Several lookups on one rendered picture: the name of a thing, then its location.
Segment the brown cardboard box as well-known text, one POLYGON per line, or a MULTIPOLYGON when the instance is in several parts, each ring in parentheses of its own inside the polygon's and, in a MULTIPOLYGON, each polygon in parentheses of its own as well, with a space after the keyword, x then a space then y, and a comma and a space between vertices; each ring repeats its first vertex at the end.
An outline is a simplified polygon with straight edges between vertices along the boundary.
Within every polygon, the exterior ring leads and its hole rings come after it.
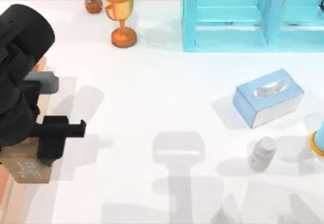
POLYGON ((38 138, 28 138, 13 146, 3 146, 0 163, 19 184, 47 184, 52 167, 42 164, 37 158, 38 138))

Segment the orange gold trophy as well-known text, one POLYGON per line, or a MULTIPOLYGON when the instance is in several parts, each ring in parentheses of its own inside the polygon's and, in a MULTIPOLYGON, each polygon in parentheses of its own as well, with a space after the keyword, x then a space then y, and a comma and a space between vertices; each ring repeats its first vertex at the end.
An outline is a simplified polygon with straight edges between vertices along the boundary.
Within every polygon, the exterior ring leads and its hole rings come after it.
POLYGON ((127 27, 125 21, 133 12, 134 0, 104 0, 105 13, 112 21, 119 22, 119 27, 111 33, 111 42, 118 48, 129 48, 137 41, 134 29, 127 27))

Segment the blue cup with yellow rim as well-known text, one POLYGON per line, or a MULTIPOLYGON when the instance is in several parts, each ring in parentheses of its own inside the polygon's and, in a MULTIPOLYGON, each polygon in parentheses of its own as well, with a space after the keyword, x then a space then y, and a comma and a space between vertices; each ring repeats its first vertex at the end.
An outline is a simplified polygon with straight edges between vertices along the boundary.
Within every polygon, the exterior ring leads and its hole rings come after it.
POLYGON ((324 122, 319 129, 311 135, 310 146, 316 154, 324 157, 324 122))

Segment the light blue rack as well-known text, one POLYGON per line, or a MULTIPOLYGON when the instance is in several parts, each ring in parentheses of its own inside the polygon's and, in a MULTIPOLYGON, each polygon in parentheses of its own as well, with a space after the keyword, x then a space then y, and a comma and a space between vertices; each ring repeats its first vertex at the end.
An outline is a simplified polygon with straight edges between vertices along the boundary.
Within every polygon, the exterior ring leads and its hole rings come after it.
POLYGON ((324 0, 182 0, 186 52, 324 52, 324 0))

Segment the white grey bottle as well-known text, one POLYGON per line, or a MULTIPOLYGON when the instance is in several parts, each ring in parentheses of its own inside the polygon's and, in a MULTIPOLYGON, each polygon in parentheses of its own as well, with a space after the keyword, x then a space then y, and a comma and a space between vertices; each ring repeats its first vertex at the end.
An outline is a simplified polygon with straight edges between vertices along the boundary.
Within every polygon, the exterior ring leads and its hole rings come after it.
POLYGON ((271 137, 265 136, 259 139, 249 156, 249 167, 255 172, 265 171, 276 152, 275 140, 271 137))

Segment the light blue tissue box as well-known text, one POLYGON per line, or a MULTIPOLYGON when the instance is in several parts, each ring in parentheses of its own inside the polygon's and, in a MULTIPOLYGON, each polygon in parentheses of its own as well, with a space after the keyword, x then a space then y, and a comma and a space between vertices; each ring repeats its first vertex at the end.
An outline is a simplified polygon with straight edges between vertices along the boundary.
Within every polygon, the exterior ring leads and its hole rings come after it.
POLYGON ((233 105, 250 128, 295 111, 304 90, 280 69, 236 87, 233 105))

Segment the shallow salmon-coloured box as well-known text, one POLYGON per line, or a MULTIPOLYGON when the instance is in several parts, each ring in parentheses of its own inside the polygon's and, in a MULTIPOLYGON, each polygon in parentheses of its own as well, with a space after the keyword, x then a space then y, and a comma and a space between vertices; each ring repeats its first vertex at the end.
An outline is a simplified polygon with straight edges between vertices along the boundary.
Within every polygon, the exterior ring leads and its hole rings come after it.
MULTIPOLYGON (((43 56, 33 71, 48 71, 47 58, 43 56)), ((42 123, 49 103, 49 95, 40 96, 40 115, 37 123, 42 123)), ((0 165, 0 224, 21 224, 27 185, 17 184, 7 170, 0 165)))

